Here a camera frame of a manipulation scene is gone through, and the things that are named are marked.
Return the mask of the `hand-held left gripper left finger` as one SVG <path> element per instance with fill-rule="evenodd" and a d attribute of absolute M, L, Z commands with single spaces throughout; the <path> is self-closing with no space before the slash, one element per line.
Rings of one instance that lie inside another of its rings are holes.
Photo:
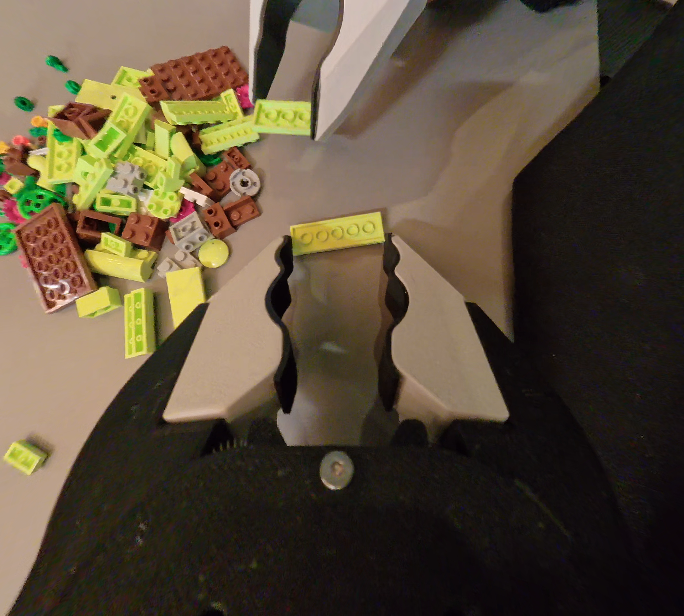
<path fill-rule="evenodd" d="M 283 317 L 294 256 L 278 236 L 214 294 L 172 389 L 164 421 L 218 420 L 245 443 L 285 444 L 279 413 L 297 391 L 295 353 Z"/>

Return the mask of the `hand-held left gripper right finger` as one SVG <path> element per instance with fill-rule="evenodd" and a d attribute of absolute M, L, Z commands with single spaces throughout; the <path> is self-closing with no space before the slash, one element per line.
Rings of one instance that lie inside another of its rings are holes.
<path fill-rule="evenodd" d="M 378 364 L 383 407 L 434 440 L 457 420 L 504 423 L 503 395 L 464 296 L 398 235 L 383 249 L 391 324 Z"/>

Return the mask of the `short lime green plate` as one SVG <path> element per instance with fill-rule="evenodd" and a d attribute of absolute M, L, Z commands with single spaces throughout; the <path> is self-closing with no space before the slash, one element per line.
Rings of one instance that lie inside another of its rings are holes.
<path fill-rule="evenodd" d="M 311 135 L 311 103 L 258 99 L 252 126 L 260 134 Z"/>

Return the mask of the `lime green plates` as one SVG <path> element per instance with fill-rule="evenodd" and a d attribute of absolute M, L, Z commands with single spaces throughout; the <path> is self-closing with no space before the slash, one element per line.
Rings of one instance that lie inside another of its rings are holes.
<path fill-rule="evenodd" d="M 290 227 L 295 256 L 382 244 L 385 233 L 380 211 L 330 218 Z"/>

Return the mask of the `pile of toy bricks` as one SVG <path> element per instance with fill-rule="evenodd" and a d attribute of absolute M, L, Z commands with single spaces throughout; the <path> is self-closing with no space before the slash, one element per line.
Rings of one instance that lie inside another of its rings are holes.
<path fill-rule="evenodd" d="M 203 271 L 224 266 L 228 238 L 261 215 L 261 179 L 241 152 L 259 139 L 248 74 L 219 46 L 65 86 L 72 100 L 1 143 L 1 257 L 17 254 L 30 278 L 13 230 L 61 204 L 98 285 L 66 307 L 81 319 L 123 310 L 124 356 L 147 356 L 150 279 L 171 277 L 178 327 L 206 300 Z"/>

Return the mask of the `small lime green plate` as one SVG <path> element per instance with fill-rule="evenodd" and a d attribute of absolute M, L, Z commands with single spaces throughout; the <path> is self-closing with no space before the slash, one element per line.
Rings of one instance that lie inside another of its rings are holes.
<path fill-rule="evenodd" d="M 3 461 L 23 475 L 30 476 L 45 465 L 50 454 L 50 448 L 38 440 L 16 440 L 9 445 Z"/>

